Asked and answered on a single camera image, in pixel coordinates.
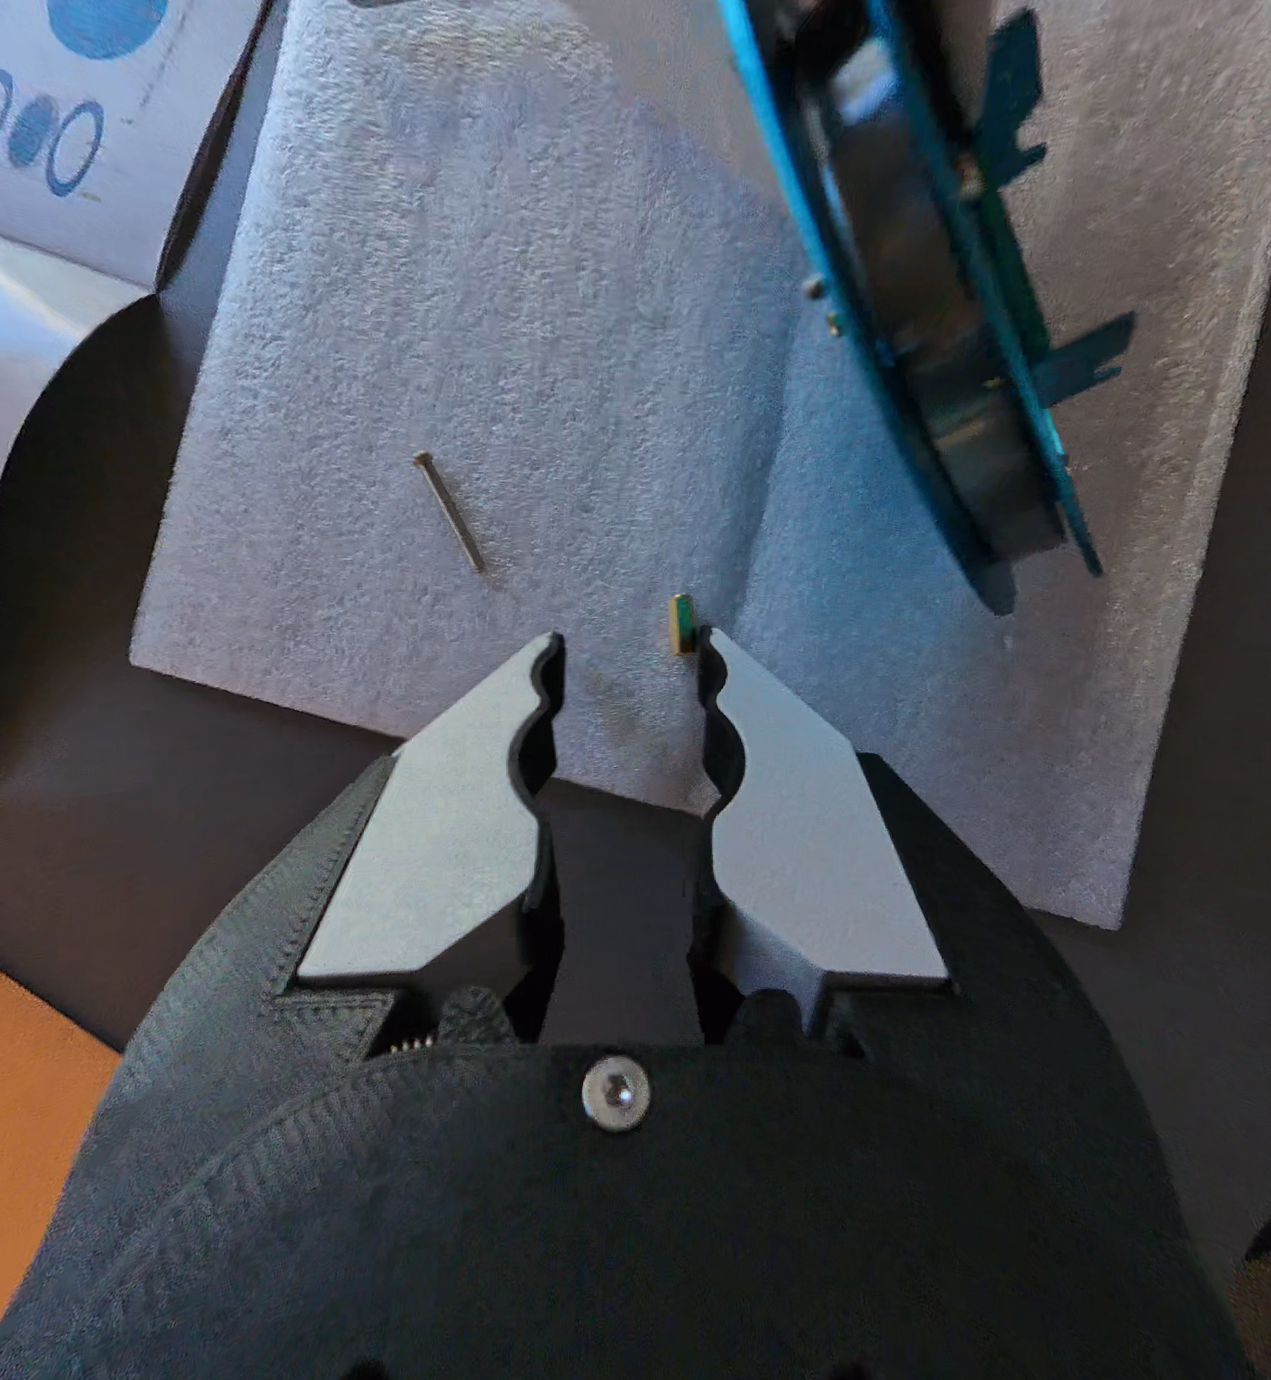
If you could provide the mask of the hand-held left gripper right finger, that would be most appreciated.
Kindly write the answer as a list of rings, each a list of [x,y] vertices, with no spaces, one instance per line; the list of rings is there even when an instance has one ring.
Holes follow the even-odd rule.
[[[848,738],[728,633],[697,643],[704,820],[689,968],[706,1044],[758,993],[808,1039],[840,995],[952,993],[954,978]]]

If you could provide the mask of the blue metal turntable bearing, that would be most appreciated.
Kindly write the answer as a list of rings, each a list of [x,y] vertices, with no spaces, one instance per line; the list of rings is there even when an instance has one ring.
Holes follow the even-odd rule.
[[[991,4],[723,2],[808,295],[848,341],[972,592],[1015,611],[1020,562],[1073,545],[1103,575],[1052,410],[1117,378],[1124,313],[1056,346],[1003,189],[1044,99],[1040,28]]]

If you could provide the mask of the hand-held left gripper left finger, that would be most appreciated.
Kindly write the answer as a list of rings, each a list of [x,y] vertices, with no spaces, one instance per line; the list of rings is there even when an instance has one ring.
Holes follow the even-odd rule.
[[[542,635],[410,738],[339,874],[298,983],[395,990],[408,1031],[486,990],[536,1043],[565,952],[553,828],[566,643]]]

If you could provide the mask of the dark grey desk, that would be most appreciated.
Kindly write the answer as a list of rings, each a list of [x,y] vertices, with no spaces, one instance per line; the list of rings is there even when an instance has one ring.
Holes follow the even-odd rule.
[[[119,1049],[218,912],[384,740],[128,664],[286,26],[175,285],[62,371],[0,487],[0,969]],[[1127,924],[1039,915],[1154,1116],[1212,1279],[1271,1218],[1271,279]]]

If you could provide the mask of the white instruction booklet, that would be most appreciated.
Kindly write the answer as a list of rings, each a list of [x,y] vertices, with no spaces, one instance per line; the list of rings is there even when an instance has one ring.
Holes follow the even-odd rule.
[[[0,2],[0,482],[72,354],[158,291],[264,14]]]

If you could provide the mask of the white foam sheet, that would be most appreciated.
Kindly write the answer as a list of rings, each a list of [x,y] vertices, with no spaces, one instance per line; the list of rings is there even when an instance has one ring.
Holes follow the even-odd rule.
[[[1027,907],[1118,929],[1271,279],[1271,4],[1035,9],[1008,206],[1054,336],[1139,315],[1056,419],[1101,579],[972,594],[714,4],[291,4],[131,662],[408,737],[558,631],[561,776],[700,811],[687,592]]]

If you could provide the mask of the long silver screw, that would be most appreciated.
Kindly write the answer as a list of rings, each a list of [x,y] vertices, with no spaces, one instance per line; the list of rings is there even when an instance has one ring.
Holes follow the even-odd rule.
[[[463,507],[457,504],[446,477],[441,473],[435,458],[425,451],[415,453],[413,465],[420,471],[420,475],[424,475],[425,483],[430,488],[444,519],[447,521],[454,534],[454,539],[461,546],[471,572],[485,579],[488,573],[488,567],[481,545],[473,534],[473,528],[469,526],[463,512]]]

